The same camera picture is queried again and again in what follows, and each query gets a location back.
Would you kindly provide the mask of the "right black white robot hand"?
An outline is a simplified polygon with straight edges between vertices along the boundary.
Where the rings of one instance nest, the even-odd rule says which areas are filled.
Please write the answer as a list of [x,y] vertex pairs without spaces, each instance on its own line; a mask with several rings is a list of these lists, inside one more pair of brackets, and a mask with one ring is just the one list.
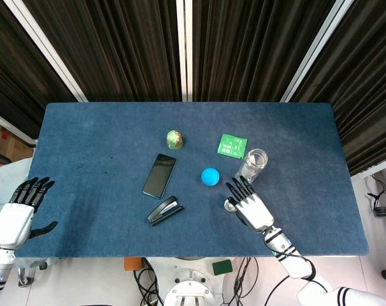
[[263,233],[272,227],[274,217],[248,180],[240,175],[239,180],[233,178],[232,181],[234,185],[225,183],[232,194],[228,202],[234,207],[241,222],[256,233]]

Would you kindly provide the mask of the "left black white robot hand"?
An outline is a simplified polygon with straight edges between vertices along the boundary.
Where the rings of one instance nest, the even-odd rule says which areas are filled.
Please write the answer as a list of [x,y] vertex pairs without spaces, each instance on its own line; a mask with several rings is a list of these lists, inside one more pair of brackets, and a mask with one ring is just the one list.
[[54,184],[49,177],[34,177],[15,189],[0,211],[0,249],[17,250],[27,240],[46,235],[58,225],[57,221],[53,221],[43,228],[32,229],[34,216]]

